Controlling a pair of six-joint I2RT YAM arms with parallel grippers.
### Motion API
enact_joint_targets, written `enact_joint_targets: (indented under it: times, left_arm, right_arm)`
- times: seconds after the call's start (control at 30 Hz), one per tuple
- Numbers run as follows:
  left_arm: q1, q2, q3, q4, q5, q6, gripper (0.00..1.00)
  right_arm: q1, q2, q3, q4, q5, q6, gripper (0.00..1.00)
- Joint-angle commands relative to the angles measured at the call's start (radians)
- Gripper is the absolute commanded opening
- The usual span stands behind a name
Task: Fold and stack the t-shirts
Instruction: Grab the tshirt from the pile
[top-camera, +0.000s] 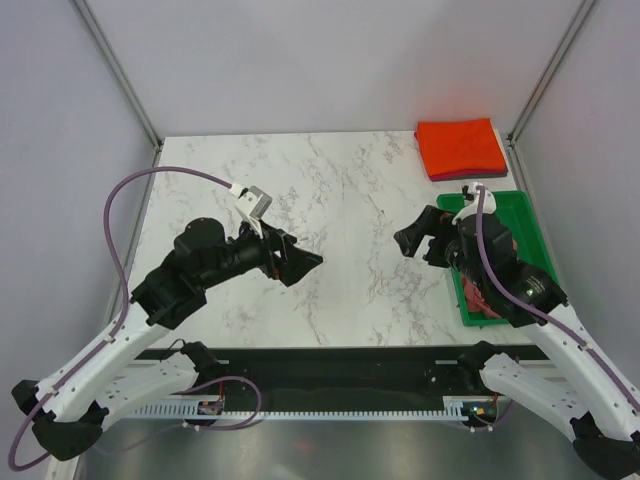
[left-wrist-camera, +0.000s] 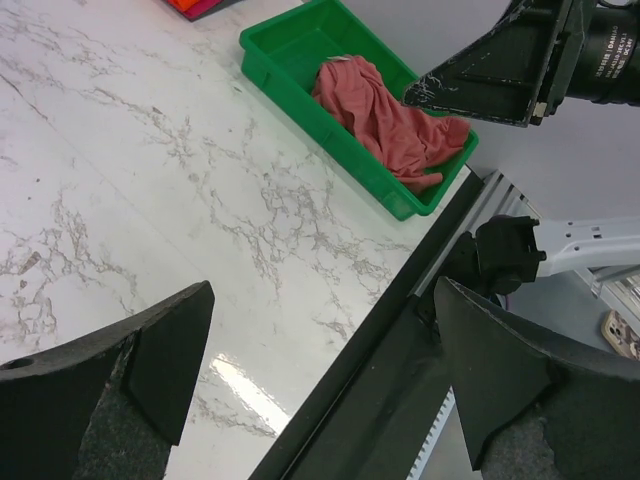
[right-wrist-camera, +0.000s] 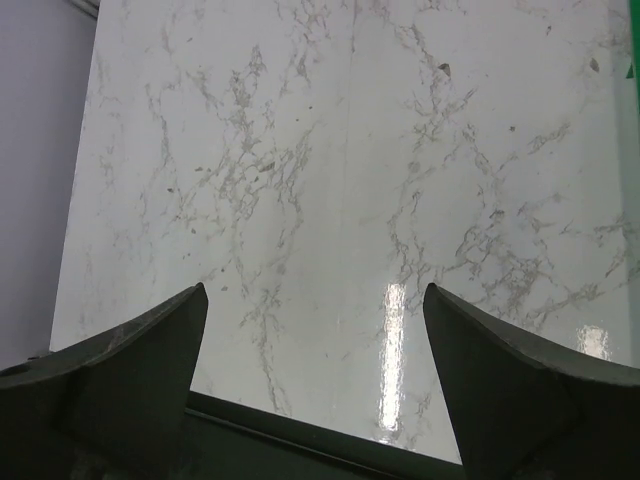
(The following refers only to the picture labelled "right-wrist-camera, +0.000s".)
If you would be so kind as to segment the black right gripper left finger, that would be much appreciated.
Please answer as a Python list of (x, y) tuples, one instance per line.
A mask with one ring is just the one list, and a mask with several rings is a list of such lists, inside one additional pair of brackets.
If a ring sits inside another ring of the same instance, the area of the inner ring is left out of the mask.
[(1, 372), (4, 479), (164, 479), (205, 330), (198, 283)]

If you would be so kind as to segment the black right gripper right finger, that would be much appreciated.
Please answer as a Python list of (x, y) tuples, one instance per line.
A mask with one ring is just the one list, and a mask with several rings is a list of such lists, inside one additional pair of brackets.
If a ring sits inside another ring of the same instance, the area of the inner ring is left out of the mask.
[(549, 341), (434, 283), (423, 315), (468, 478), (638, 478), (638, 369)]

